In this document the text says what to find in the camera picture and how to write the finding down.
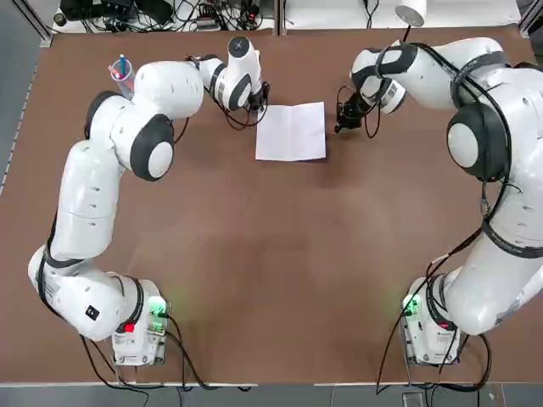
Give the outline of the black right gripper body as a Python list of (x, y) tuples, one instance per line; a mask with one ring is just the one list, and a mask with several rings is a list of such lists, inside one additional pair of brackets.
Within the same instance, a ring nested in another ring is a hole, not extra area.
[(367, 115), (368, 103), (359, 93), (353, 93), (342, 108), (343, 127), (361, 127), (361, 120)]

